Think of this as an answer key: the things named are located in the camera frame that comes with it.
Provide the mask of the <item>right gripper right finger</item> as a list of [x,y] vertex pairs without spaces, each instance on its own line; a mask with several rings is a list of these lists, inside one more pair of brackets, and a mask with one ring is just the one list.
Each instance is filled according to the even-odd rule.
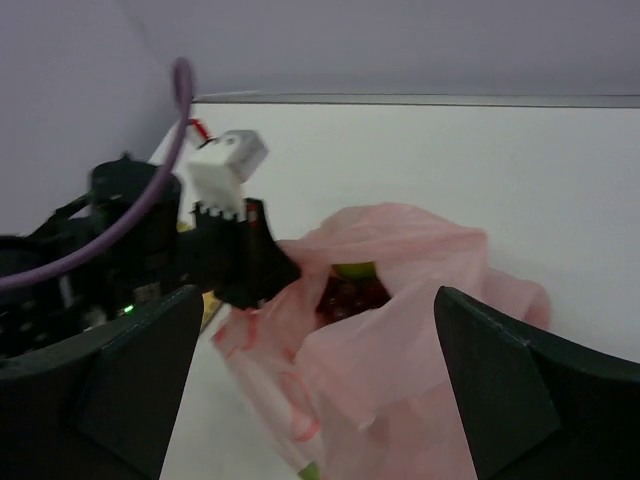
[[478,478],[638,478],[638,364],[450,287],[434,315]]

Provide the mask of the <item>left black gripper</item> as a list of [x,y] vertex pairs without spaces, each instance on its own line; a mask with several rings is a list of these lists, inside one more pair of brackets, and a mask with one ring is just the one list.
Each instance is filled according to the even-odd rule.
[[[59,251],[68,254],[113,226],[146,189],[157,166],[129,155],[89,174],[88,192],[59,210]],[[272,237],[265,204],[246,198],[246,219],[196,202],[194,228],[179,233],[182,184],[170,176],[157,202],[119,240],[72,270],[83,322],[98,325],[184,285],[241,310],[260,309],[301,277]]]

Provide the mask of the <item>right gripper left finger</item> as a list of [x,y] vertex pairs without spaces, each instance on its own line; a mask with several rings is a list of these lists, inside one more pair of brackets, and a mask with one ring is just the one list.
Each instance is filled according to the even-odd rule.
[[185,286],[2,361],[2,478],[159,478],[202,311]]

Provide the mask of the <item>pink plastic bag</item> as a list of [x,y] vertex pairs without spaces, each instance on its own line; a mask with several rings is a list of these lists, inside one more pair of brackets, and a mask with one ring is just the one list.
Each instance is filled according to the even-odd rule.
[[[259,310],[232,310],[213,337],[279,455],[322,479],[474,478],[435,295],[453,286],[547,328],[544,288],[493,269],[482,230],[410,205],[344,208],[282,248],[301,278]],[[321,326],[331,267],[366,261],[389,302]]]

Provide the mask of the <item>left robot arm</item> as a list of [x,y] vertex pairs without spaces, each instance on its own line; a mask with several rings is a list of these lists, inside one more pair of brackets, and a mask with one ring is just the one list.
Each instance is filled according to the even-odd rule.
[[[138,200],[157,166],[128,155],[89,174],[86,194],[56,209],[26,236],[1,238],[1,273],[59,260],[97,239]],[[240,215],[193,205],[180,231],[182,185],[170,176],[157,202],[124,236],[63,275],[1,294],[1,356],[38,350],[131,314],[185,285],[242,310],[258,309],[301,276],[272,238],[264,204],[246,198]]]

